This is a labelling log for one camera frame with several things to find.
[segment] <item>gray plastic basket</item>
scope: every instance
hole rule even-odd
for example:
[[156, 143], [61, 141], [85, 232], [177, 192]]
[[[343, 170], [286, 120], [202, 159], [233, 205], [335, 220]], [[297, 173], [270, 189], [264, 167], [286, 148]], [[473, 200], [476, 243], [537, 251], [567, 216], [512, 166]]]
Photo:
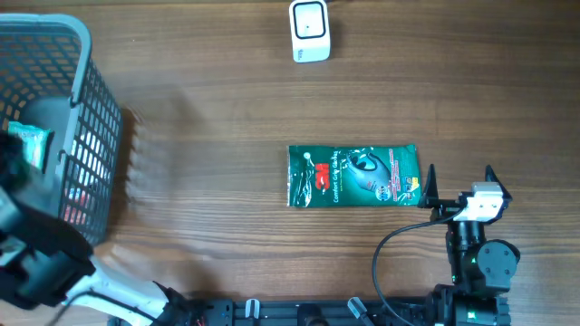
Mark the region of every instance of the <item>gray plastic basket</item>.
[[53, 131], [39, 181], [19, 198], [104, 239], [122, 120], [91, 59], [91, 34], [64, 14], [0, 14], [0, 128]]

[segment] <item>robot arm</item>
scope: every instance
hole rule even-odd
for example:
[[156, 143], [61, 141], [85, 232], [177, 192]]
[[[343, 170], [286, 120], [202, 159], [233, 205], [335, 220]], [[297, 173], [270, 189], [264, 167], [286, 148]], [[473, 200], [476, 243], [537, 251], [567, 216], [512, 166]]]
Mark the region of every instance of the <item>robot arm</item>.
[[112, 270], [71, 225], [13, 197], [34, 177], [23, 162], [19, 139], [0, 132], [1, 300], [26, 310], [83, 305], [139, 326], [179, 317], [176, 292]]

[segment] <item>wood grain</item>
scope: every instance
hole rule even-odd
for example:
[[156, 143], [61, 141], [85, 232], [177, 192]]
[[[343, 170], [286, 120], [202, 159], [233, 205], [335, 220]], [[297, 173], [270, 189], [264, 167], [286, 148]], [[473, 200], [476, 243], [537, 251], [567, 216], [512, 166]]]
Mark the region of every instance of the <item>wood grain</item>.
[[[285, 146], [415, 143], [442, 196], [491, 164], [515, 198], [487, 231], [522, 252], [514, 325], [580, 317], [579, 4], [339, 1], [314, 64], [292, 61], [287, 3], [10, 10], [87, 23], [124, 108], [108, 264], [203, 295], [374, 298], [376, 244], [429, 212], [286, 208]], [[383, 290], [449, 283], [444, 232], [393, 239]], [[0, 311], [6, 326], [53, 313]], [[63, 325], [105, 319], [75, 308]]]

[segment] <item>green packet in basket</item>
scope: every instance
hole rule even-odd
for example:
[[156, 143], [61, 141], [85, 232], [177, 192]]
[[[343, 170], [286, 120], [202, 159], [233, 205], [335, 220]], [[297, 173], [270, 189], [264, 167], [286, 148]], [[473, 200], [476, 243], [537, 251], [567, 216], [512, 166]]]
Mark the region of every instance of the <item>green packet in basket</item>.
[[288, 147], [289, 206], [416, 206], [420, 182], [415, 145]]
[[8, 133], [23, 142], [23, 155], [26, 162], [41, 171], [44, 169], [44, 152], [51, 132], [51, 130], [43, 130], [35, 126], [26, 126], [18, 121], [8, 122]]

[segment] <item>basket handle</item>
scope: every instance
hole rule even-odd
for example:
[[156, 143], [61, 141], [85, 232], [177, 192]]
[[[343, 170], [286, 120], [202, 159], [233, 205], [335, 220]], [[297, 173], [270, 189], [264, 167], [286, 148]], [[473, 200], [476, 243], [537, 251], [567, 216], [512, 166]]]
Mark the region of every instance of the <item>basket handle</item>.
[[79, 104], [84, 75], [91, 59], [92, 39], [87, 26], [68, 14], [0, 14], [0, 24], [58, 25], [69, 28], [81, 40], [81, 53], [71, 87], [71, 107]]

